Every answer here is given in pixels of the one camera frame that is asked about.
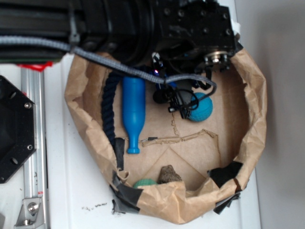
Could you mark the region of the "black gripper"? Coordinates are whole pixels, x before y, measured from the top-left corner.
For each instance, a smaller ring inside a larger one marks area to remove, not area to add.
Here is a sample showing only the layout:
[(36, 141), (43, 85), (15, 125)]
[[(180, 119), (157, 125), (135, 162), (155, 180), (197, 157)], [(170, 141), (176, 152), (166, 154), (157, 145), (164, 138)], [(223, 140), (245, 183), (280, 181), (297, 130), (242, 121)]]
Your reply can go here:
[(215, 0), (158, 0), (156, 7), (162, 40), (153, 55), (153, 74), (162, 79), (196, 74), (203, 79), (158, 83), (153, 99), (188, 119), (194, 93), (205, 94), (200, 100), (211, 98), (216, 91), (213, 72), (229, 69), (236, 52), (229, 8)]

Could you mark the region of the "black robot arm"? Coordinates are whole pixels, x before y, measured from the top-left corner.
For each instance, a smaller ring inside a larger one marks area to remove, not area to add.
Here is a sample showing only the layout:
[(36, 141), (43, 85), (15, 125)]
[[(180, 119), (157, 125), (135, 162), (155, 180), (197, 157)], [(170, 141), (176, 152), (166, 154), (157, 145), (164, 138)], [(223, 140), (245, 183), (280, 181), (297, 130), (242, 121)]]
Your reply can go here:
[(229, 8), (215, 0), (3, 0), (0, 61), (45, 64), (68, 52), (107, 52), (128, 66), (152, 61), (155, 74), (205, 73), (205, 80), (158, 83), (154, 101), (183, 118), (199, 106), (191, 88), (213, 94), (212, 71), (237, 51)]

